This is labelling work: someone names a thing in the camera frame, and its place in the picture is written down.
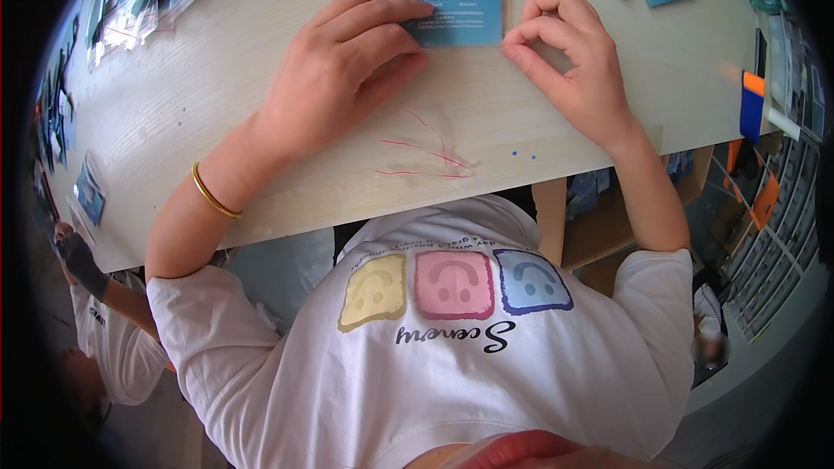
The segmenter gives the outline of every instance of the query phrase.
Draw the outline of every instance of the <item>yellow smiley square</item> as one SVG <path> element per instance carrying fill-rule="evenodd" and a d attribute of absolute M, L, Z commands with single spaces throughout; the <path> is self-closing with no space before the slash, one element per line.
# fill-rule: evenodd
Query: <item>yellow smiley square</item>
<path fill-rule="evenodd" d="M 369 320 L 397 320 L 404 314 L 405 255 L 386 255 L 350 276 L 337 328 L 347 333 Z"/>

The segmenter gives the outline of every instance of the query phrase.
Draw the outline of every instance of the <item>orange and blue box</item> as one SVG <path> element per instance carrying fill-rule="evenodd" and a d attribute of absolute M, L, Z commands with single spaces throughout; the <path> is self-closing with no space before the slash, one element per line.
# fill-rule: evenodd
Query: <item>orange and blue box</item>
<path fill-rule="evenodd" d="M 754 144 L 761 133 L 761 110 L 765 105 L 765 79 L 744 71 L 741 88 L 739 132 Z"/>

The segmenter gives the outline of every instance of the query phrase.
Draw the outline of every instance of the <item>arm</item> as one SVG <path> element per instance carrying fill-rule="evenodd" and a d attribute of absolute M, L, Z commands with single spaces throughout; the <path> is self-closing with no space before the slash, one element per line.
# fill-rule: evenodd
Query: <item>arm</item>
<path fill-rule="evenodd" d="M 398 23 L 431 12 L 418 0 L 334 0 L 319 11 L 288 47 L 264 104 L 200 162 L 206 189 L 243 211 L 278 174 L 358 125 L 427 63 Z M 231 221 L 185 178 L 151 228 L 148 283 L 206 265 Z"/>
<path fill-rule="evenodd" d="M 83 287 L 111 310 L 159 340 L 148 298 L 103 274 L 93 259 L 90 247 L 81 235 L 73 232 L 72 226 L 66 223 L 55 225 L 55 246 L 61 258 L 63 274 L 71 289 L 74 285 Z"/>
<path fill-rule="evenodd" d="M 527 47 L 534 40 L 565 51 L 574 68 L 560 74 Z M 501 49 L 575 129 L 608 153 L 637 245 L 648 251 L 688 249 L 680 198 L 631 114 L 614 41 L 594 8 L 586 0 L 527 0 Z"/>

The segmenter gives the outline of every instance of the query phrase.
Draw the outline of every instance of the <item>blue smiley square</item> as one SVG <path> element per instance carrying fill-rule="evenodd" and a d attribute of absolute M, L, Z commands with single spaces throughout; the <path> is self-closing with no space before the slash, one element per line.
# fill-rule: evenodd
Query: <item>blue smiley square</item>
<path fill-rule="evenodd" d="M 510 315 L 570 310 L 573 299 L 556 268 L 541 255 L 520 250 L 492 251 L 501 274 L 501 300 Z"/>

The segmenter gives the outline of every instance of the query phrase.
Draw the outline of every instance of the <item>gloved hand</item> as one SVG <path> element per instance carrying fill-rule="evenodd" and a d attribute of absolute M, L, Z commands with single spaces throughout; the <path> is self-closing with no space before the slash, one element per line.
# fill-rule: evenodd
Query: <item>gloved hand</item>
<path fill-rule="evenodd" d="M 55 243 L 57 255 L 61 258 L 64 268 L 78 281 L 90 295 L 101 301 L 110 278 L 99 270 L 93 259 L 93 251 L 81 238 L 72 233 L 65 235 Z"/>

